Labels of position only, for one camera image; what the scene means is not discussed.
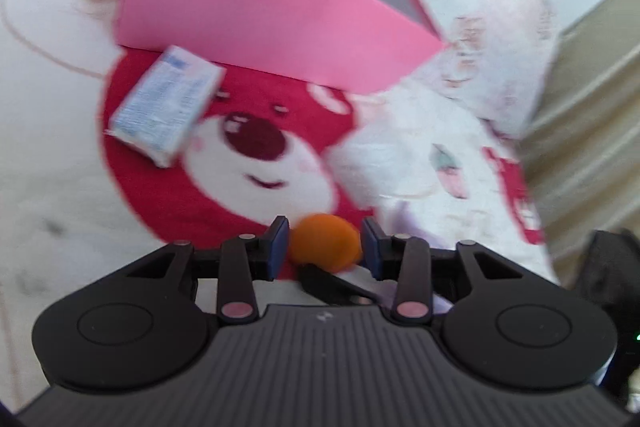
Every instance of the beige fabric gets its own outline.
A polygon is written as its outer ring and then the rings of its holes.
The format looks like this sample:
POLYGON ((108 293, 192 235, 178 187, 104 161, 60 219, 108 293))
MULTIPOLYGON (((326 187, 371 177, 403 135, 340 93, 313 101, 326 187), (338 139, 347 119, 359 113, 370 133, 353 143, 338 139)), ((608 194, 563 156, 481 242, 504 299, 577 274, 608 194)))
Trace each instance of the beige fabric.
POLYGON ((640 0, 565 33, 521 154, 563 283, 591 230, 640 233, 640 0))

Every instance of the circular button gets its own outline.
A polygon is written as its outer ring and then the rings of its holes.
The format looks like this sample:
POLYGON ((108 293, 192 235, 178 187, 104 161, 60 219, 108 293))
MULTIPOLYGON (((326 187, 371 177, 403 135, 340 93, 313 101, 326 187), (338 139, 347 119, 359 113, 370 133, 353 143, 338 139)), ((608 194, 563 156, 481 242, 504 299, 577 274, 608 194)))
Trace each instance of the circular button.
POLYGON ((422 302, 405 301, 398 304, 396 312, 408 319, 420 319, 429 313, 429 307, 422 302))
POLYGON ((498 331, 508 341, 524 347, 551 347, 571 333, 571 322, 560 312, 537 305, 509 308, 496 319, 498 331))
POLYGON ((144 308, 117 303, 87 311, 78 320, 78 330, 94 344, 118 346, 141 339, 153 324, 153 315, 144 308))
POLYGON ((254 307, 247 302, 228 302, 222 306, 222 314, 230 319, 245 319, 254 312, 254 307))

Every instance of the cartoon bear face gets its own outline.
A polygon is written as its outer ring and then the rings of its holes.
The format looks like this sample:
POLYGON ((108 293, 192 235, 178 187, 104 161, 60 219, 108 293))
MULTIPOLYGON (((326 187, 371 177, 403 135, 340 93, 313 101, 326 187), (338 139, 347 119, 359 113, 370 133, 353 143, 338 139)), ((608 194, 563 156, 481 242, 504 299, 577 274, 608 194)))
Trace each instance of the cartoon bear face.
POLYGON ((1 0, 2 22, 35 54, 102 78, 120 55, 112 25, 117 0, 1 0))
MULTIPOLYGON (((159 54, 128 50, 106 91, 103 128, 159 54)), ((110 136, 104 156, 133 211, 166 241, 215 247, 260 234, 277 215, 336 214, 359 226, 358 210, 326 171, 328 146, 354 127, 338 90, 227 66, 209 108, 176 165, 158 169, 110 136)))
POLYGON ((183 163, 196 187, 232 213, 268 225, 276 210, 295 222, 336 209, 319 155, 352 127, 340 91, 234 68, 183 163))

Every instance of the bear eye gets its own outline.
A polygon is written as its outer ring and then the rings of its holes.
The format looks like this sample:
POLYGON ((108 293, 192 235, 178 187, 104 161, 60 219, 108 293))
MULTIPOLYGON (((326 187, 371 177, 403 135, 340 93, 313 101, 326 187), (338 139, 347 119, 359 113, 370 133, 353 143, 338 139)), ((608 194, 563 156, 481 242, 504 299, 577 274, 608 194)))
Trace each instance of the bear eye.
POLYGON ((284 107, 283 105, 277 104, 277 103, 273 105, 273 110, 277 114, 279 114, 281 116, 284 116, 285 114, 287 114, 289 112, 288 108, 284 107))

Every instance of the ribbed black surface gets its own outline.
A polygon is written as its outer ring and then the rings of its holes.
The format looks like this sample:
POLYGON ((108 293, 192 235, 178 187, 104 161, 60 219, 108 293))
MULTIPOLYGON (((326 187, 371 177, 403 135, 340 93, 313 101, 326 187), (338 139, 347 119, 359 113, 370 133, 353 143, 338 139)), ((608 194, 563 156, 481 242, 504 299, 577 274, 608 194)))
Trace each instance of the ribbed black surface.
POLYGON ((29 427, 616 427, 625 414, 593 387, 538 396, 487 387, 431 334, 377 307, 270 306, 224 328, 194 367, 126 396, 51 389, 29 427))

